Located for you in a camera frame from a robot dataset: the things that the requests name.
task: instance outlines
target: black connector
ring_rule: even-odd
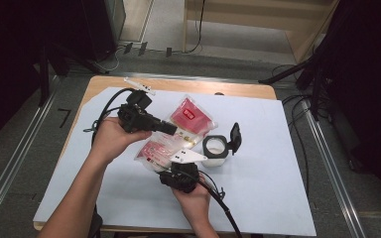
[[[195,163],[178,164],[172,163],[172,172],[159,172],[160,182],[177,190],[190,193],[196,187],[196,181],[199,180],[199,171]]]
[[[157,117],[147,113],[147,108],[152,100],[143,90],[133,91],[128,98],[127,103],[120,106],[117,115],[122,121],[122,128],[126,132],[143,131],[160,131],[168,135],[175,135],[177,126],[174,124],[162,121]]]

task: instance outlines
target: cable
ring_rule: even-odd
[[[298,127],[296,126],[296,121],[295,121],[295,115],[294,115],[294,112],[295,112],[295,109],[297,107],[297,105],[299,103],[301,103],[303,100],[305,100],[305,98],[302,97],[302,99],[300,99],[298,102],[296,102],[296,104],[293,106],[293,109],[292,109],[292,119],[293,119],[293,127],[295,128],[296,130],[296,134],[299,138],[299,142],[301,144],[301,147],[302,147],[302,152],[303,152],[303,156],[305,158],[305,169],[306,169],[306,196],[308,197],[309,199],[309,187],[310,187],[310,179],[309,179],[309,162],[308,162],[308,155],[306,153],[306,148],[305,148],[305,143],[303,142],[302,140],[302,136],[300,135],[300,132],[299,132],[299,129]]]
[[[202,9],[200,10],[200,19],[199,19],[199,31],[198,32],[198,39],[197,39],[197,43],[196,43],[196,46],[194,46],[194,48],[190,51],[186,51],[186,52],[183,52],[183,54],[189,54],[189,53],[192,53],[194,52],[194,50],[196,50],[196,48],[199,46],[200,44],[200,39],[202,38],[202,19],[203,19],[203,9],[205,7],[205,0],[202,1]]]
[[[289,128],[290,128],[290,133],[292,133],[293,131],[293,128],[294,128],[294,124],[299,121],[307,112],[309,111],[309,109],[305,109],[301,112],[299,112],[294,118],[293,120],[287,125]]]
[[[194,11],[194,28],[196,29],[197,33],[199,34],[199,30],[197,29],[197,20],[196,20],[196,1],[193,1],[193,11]]]
[[[221,206],[221,208],[224,210],[224,213],[225,215],[227,216],[228,220],[230,221],[231,225],[233,226],[234,228],[234,231],[237,235],[237,237],[241,238],[242,235],[240,233],[240,230],[239,228],[237,227],[237,224],[236,222],[234,221],[234,218],[233,216],[231,215],[231,212],[230,212],[230,209],[225,205],[225,203],[221,200],[221,197],[215,193],[214,190],[212,190],[211,188],[209,188],[205,183],[203,183],[202,181],[199,180],[199,178],[194,178],[193,176],[191,176],[190,174],[186,173],[186,172],[182,172],[180,170],[175,170],[175,169],[172,169],[170,168],[170,171],[174,174],[182,174],[182,175],[185,175],[187,177],[189,177],[190,179],[196,181],[197,183],[199,183],[200,185],[202,185],[203,187],[205,187],[205,189],[209,192],[209,194],[218,202],[218,204]]]
[[[120,107],[114,107],[114,108],[108,109],[108,110],[106,111],[106,114],[108,114],[108,113],[110,113],[110,112],[112,112],[112,111],[115,111],[115,110],[119,110],[119,109],[120,109]]]
[[[207,173],[205,173],[205,172],[203,172],[203,171],[199,171],[200,173],[202,173],[202,174],[204,174],[206,177],[208,177],[209,178],[209,180],[211,180],[211,183],[212,183],[212,185],[214,186],[214,189],[215,189],[215,192],[221,197],[221,199],[223,199],[224,198],[224,196],[225,196],[225,192],[224,192],[224,190],[222,190],[222,188],[221,188],[221,192],[218,190],[218,187],[216,186],[216,184],[215,184],[215,181],[207,174]]]
[[[100,65],[97,61],[95,61],[94,63],[99,66],[100,68],[106,70],[106,71],[112,71],[114,69],[116,69],[118,66],[119,66],[119,58],[117,57],[117,53],[120,51],[120,50],[123,50],[124,48],[119,48],[117,49],[117,51],[114,53],[114,56],[116,57],[116,66],[112,67],[112,68],[106,68],[106,67],[103,67],[102,65]]]
[[[103,118],[106,116],[107,114],[107,108],[109,108],[110,104],[114,101],[114,99],[116,99],[116,97],[118,97],[121,93],[125,92],[125,91],[135,91],[135,89],[133,88],[130,88],[130,87],[127,87],[127,88],[123,88],[121,90],[119,90],[118,92],[116,92],[111,98],[110,100],[107,102],[107,104],[104,106],[103,110],[101,111],[100,113],[100,116],[98,117],[97,119],[97,122],[95,123],[95,131],[94,133],[92,134],[92,138],[91,138],[91,144],[94,142],[94,137],[95,137],[95,134],[97,133],[98,131],[98,128],[100,127],[100,124],[101,122],[103,121]]]
[[[282,100],[283,102],[283,106],[286,105],[289,101],[295,99],[295,98],[298,98],[298,97],[304,97],[304,98],[308,98],[308,97],[311,97],[311,95],[304,95],[304,94],[298,94],[298,95],[291,95],[291,96],[288,96],[286,98],[284,98]]]

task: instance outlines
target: clear plastic bag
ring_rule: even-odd
[[[135,160],[154,172],[167,170],[170,157],[180,149],[191,149],[203,140],[206,134],[217,127],[211,116],[186,95],[179,107],[166,121],[178,127],[175,135],[154,132],[149,141],[138,152]]]

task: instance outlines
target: white object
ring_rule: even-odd
[[[150,93],[151,95],[155,96],[156,95],[156,92],[154,90],[151,90],[151,86],[146,86],[146,85],[143,85],[139,82],[136,82],[136,81],[132,81],[132,80],[129,80],[129,77],[125,77],[123,79],[125,82],[133,85],[134,87],[138,88],[138,89],[141,89],[143,91],[146,91],[147,93]]]
[[[212,168],[212,167],[220,167],[222,164],[224,164],[225,158],[224,159],[208,159],[206,161],[203,161],[202,164],[205,167]]]
[[[179,164],[189,164],[194,162],[203,162],[208,160],[206,156],[198,154],[197,152],[191,151],[189,149],[182,149],[176,152],[170,157],[171,162],[176,162]]]
[[[60,158],[34,221],[46,222],[70,187],[83,164],[91,133],[83,133],[111,96],[120,88],[109,87],[82,106],[63,156]],[[182,92],[157,91],[147,108],[164,118],[184,97]],[[315,226],[279,100],[189,93],[210,113],[219,127],[212,133],[228,135],[238,122],[244,143],[221,167],[198,165],[224,187],[224,203],[242,233],[315,236]],[[121,104],[126,94],[113,102]],[[145,141],[130,145],[106,170],[97,199],[103,228],[109,226],[191,230],[171,189],[159,177],[134,161]],[[194,151],[201,151],[201,143]],[[217,232],[233,232],[222,208],[211,201],[210,221]]]

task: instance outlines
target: metal rail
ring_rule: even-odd
[[[305,110],[307,110],[309,109],[310,105],[304,100],[303,107]],[[308,111],[307,118],[315,140],[317,141],[317,146],[319,148],[320,155],[323,158],[323,163],[332,184],[333,190],[335,191],[336,198],[338,199],[339,205],[341,206],[342,214],[344,215],[345,221],[347,222],[351,237],[365,238],[366,234],[361,225],[359,216],[355,210],[353,202],[351,201],[348,191],[345,188],[344,182],[341,178],[341,175],[339,174],[338,168],[336,167],[330,149],[327,146],[326,140],[320,127],[320,123],[315,120],[311,111]]]
[[[37,132],[42,126],[42,123],[45,120],[46,115],[48,114],[49,109],[52,106],[52,103],[55,99],[55,94],[58,91],[60,82],[61,80],[57,76],[53,78],[54,88],[51,95],[49,96],[45,104],[42,107],[38,108],[38,110],[36,111],[36,114],[33,120],[30,122],[29,127],[27,128],[26,132],[21,138],[17,148],[15,149],[15,152],[12,154],[11,159],[9,160],[4,172],[2,173],[0,177],[0,205],[7,191],[10,188],[12,181],[17,175],[18,170],[23,164],[24,159],[27,155],[27,152],[29,151],[30,146],[32,145],[37,135]]]

